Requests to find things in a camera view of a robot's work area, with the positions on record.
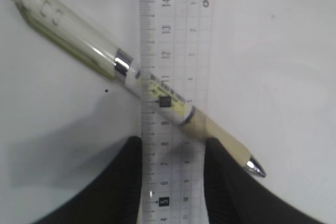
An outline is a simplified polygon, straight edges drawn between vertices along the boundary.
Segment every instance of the ballpoint pen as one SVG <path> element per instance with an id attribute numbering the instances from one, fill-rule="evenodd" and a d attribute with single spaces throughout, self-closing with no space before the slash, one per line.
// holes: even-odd
<path id="1" fill-rule="evenodd" d="M 46 36 L 77 59 L 109 80 L 117 79 L 139 98 L 141 66 L 97 29 L 75 14 L 59 0 L 13 0 L 23 19 L 34 30 Z M 149 78 L 151 103 L 162 116 L 169 119 L 189 136 L 200 141 L 209 137 L 219 139 L 234 160 L 260 177 L 266 173 L 248 148 L 223 130 L 206 114 L 153 74 Z M 170 98 L 170 106 L 155 102 Z"/>

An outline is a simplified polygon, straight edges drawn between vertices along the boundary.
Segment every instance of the centimeter scale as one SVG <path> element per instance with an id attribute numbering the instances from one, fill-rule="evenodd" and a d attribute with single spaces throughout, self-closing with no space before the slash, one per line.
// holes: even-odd
<path id="1" fill-rule="evenodd" d="M 140 0 L 142 223 L 208 223 L 204 143 L 185 136 L 157 114 L 151 103 L 164 108 L 171 101 L 165 96 L 153 100 L 150 92 L 157 89 L 151 89 L 155 75 L 160 86 L 176 91 L 178 99 L 206 109 L 212 7 L 212 0 Z"/>

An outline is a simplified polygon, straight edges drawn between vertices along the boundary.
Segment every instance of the ruler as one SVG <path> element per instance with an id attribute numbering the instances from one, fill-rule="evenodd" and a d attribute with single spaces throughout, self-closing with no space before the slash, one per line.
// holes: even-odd
<path id="1" fill-rule="evenodd" d="M 140 0 L 142 223 L 207 221 L 204 144 L 153 110 L 153 103 L 170 106 L 169 98 L 153 100 L 149 93 L 155 79 L 178 100 L 206 111 L 212 7 L 212 0 Z"/>

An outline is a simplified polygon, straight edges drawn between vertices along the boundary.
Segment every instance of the pen barrel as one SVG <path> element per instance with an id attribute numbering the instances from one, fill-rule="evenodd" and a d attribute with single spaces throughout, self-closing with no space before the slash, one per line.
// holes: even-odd
<path id="1" fill-rule="evenodd" d="M 35 30 L 112 80 L 118 47 L 59 0 L 13 0 Z"/>

